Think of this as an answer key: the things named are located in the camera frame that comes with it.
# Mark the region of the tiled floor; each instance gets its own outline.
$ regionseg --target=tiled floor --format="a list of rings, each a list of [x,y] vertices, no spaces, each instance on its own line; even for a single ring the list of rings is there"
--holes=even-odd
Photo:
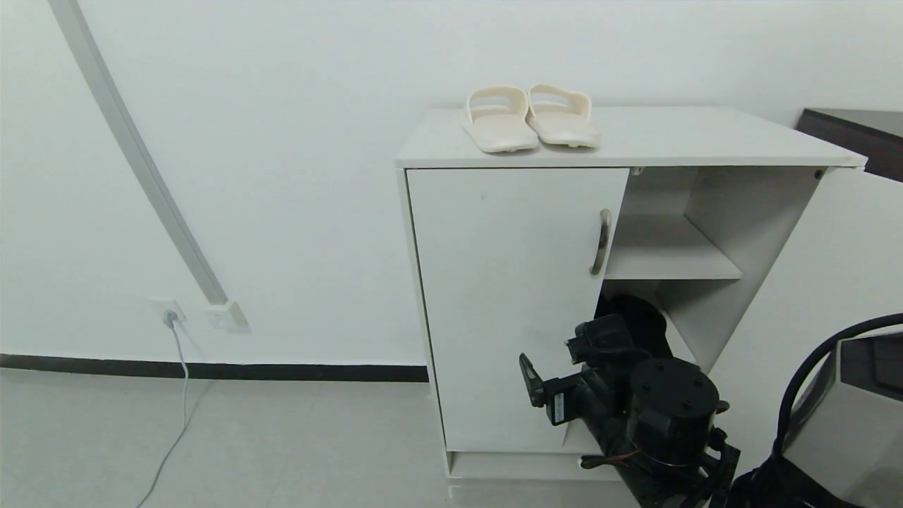
[[[0,504],[136,506],[181,404],[181,380],[0,371]],[[192,380],[191,426],[144,507],[450,507],[431,404],[426,384]],[[636,506],[622,484],[455,493],[487,508]]]

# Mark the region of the black baseboard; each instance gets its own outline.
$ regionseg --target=black baseboard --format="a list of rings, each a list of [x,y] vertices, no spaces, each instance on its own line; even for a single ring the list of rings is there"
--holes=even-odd
[[[175,362],[91,360],[56,356],[0,354],[0,367],[29,371],[72,372],[105,376],[181,378]],[[417,365],[294,365],[189,363],[193,379],[264,381],[391,381],[428,382],[426,367]]]

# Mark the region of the gray cable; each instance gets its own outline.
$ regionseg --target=gray cable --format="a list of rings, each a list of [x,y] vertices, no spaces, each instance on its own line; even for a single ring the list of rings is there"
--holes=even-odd
[[[136,508],[141,508],[144,505],[144,502],[147,501],[147,498],[151,496],[151,493],[157,486],[157,480],[160,479],[160,473],[163,471],[163,466],[166,465],[166,460],[169,459],[169,455],[175,449],[175,446],[179,444],[179,441],[182,440],[182,436],[185,435],[185,430],[188,429],[188,365],[185,364],[185,357],[182,356],[182,343],[179,342],[179,334],[175,331],[175,322],[178,320],[179,316],[171,310],[163,313],[163,324],[172,330],[172,336],[175,337],[175,347],[179,350],[179,363],[182,364],[182,371],[185,372],[185,381],[182,384],[182,432],[180,432],[179,436],[172,442],[172,446],[160,462],[160,467],[157,467],[157,473],[154,475],[154,480],[151,482],[151,488],[147,490],[144,499],[141,500],[141,503],[139,503]]]

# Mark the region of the white cabinet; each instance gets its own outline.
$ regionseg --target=white cabinet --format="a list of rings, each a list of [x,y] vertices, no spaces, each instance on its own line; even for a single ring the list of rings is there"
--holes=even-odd
[[[517,367],[575,372],[563,342],[600,293],[653,301],[675,355],[714,365],[716,424],[747,456],[805,353],[903,308],[903,191],[861,155],[728,108],[592,118],[599,150],[487,155],[431,110],[396,160],[451,478],[617,479],[576,465],[595,444],[532,408]]]
[[[562,340],[592,318],[610,245],[599,252],[600,235],[617,227],[627,177],[627,168],[408,172],[449,450],[563,450],[566,427],[526,403],[517,356],[549,377],[575,372]],[[578,451],[593,451],[584,442],[590,449]]]

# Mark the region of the cabinet door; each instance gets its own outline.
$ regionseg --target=cabinet door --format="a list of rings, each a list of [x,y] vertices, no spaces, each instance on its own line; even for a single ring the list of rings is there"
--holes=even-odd
[[[784,390],[849,325],[903,311],[903,183],[829,170],[712,368],[737,474],[768,456]]]
[[[611,238],[627,177],[627,168],[407,172],[449,450],[566,451],[566,426],[530,406],[517,356],[545,378],[577,372],[564,341],[592,319],[605,273],[590,270],[600,213],[610,213]],[[585,436],[568,439],[598,451]]]

